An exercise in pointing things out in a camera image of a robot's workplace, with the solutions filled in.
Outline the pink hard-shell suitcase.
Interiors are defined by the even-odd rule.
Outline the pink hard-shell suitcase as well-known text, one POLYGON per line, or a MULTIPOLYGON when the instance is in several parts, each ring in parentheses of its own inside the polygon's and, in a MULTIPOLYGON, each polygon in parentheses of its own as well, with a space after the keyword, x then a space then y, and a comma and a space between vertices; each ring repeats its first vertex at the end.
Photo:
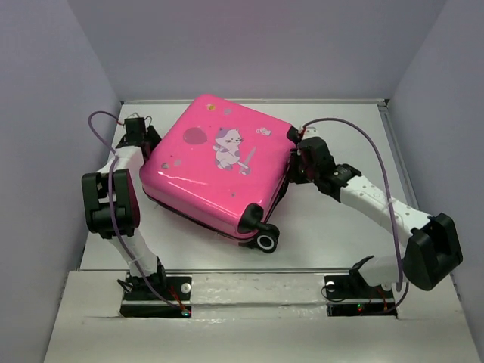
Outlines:
POLYGON ((194 99, 140 168, 146 195, 242 245, 273 253, 297 130, 214 95, 194 99))

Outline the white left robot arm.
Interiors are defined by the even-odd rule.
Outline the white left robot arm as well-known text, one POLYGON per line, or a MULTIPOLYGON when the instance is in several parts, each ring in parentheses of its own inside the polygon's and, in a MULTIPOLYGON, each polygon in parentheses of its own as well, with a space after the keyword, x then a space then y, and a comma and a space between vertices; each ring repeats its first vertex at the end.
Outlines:
POLYGON ((104 146, 110 159, 98 171, 81 178, 85 222, 92 234, 108 240, 129 268, 129 277, 121 286, 126 292, 143 290, 152 299, 166 293, 167 276, 160 258, 147 246, 139 226, 141 211, 132 177, 137 175, 151 152, 161 141, 147 119, 137 114, 117 121, 125 134, 114 147, 95 131, 92 120, 105 115, 96 111, 88 118, 88 126, 104 146))

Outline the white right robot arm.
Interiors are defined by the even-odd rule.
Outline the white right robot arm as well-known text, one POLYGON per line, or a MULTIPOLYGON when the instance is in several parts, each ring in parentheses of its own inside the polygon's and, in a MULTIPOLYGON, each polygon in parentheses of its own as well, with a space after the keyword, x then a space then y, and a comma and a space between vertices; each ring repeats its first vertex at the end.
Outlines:
POLYGON ((290 154, 290 177, 297 184, 311 182, 318 191, 367 216, 393 237, 394 254, 367 256, 349 270, 348 287, 366 296, 375 287, 413 284, 432 290, 462 262, 454 220, 432 216, 392 198, 349 164, 337 164, 319 136, 299 141, 290 154))

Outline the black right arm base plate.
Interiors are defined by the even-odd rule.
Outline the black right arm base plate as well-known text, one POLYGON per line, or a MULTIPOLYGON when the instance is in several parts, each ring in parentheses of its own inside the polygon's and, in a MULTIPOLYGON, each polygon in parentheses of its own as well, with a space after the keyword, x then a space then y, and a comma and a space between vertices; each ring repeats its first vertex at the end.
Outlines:
POLYGON ((329 317, 398 316, 392 290, 370 287, 350 275, 325 275, 321 295, 329 317))

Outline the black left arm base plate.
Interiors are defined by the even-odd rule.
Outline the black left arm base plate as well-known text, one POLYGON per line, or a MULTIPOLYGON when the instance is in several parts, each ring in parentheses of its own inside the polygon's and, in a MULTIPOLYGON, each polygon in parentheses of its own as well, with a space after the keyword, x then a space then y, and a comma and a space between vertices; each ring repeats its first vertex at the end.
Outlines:
POLYGON ((156 294, 141 280, 127 275, 116 281, 123 290, 119 313, 124 318, 190 318, 192 277, 168 275, 166 286, 153 284, 156 294))

